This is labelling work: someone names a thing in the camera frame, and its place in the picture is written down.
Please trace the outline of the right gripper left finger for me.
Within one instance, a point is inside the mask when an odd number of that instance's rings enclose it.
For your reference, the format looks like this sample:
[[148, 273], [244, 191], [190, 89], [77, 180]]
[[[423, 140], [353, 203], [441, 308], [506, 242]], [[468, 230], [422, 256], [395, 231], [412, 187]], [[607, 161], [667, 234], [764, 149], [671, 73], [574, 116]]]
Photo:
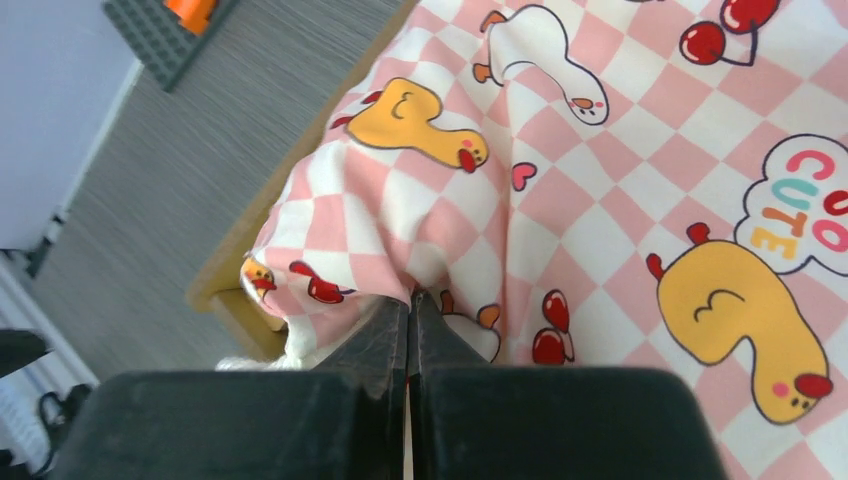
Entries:
[[54, 479], [400, 479], [408, 307], [380, 300], [308, 371], [130, 372], [84, 404]]

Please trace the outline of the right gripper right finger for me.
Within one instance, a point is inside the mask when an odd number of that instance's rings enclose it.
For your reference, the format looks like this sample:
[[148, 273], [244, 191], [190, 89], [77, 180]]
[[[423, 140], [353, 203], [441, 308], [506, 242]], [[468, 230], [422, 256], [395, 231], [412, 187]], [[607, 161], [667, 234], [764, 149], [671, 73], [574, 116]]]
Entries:
[[691, 390], [663, 370], [486, 362], [415, 293], [408, 379], [417, 479], [723, 479]]

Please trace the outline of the wooden pet bed frame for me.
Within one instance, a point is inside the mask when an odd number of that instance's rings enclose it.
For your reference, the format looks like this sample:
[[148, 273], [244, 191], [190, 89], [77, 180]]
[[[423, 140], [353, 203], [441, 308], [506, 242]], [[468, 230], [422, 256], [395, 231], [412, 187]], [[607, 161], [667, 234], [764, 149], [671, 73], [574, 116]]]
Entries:
[[401, 3], [186, 290], [187, 303], [198, 312], [214, 314], [252, 359], [279, 357], [285, 347], [287, 332], [272, 330], [273, 325], [280, 326], [282, 321], [266, 314], [242, 288], [239, 270], [243, 256], [254, 245], [296, 162], [319, 145], [334, 108], [349, 90], [365, 78], [377, 56], [401, 30], [415, 5], [414, 1]]

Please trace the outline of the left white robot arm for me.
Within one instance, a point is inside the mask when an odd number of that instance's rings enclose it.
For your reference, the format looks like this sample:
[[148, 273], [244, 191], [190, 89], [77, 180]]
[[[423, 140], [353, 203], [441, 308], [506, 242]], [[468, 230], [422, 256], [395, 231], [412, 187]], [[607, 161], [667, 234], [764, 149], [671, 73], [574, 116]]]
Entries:
[[74, 421], [93, 391], [87, 383], [67, 392], [42, 392], [24, 384], [27, 368], [52, 352], [28, 330], [1, 331], [1, 477], [45, 479], [53, 469]]

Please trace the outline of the pink checkered duck mattress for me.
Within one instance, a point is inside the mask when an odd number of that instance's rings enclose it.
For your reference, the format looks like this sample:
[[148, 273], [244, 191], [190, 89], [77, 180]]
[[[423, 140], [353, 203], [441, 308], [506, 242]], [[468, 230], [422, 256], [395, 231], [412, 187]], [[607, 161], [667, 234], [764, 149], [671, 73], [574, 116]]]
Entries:
[[843, 479], [847, 5], [420, 1], [240, 264], [275, 369], [422, 288], [490, 362], [675, 372], [734, 479]]

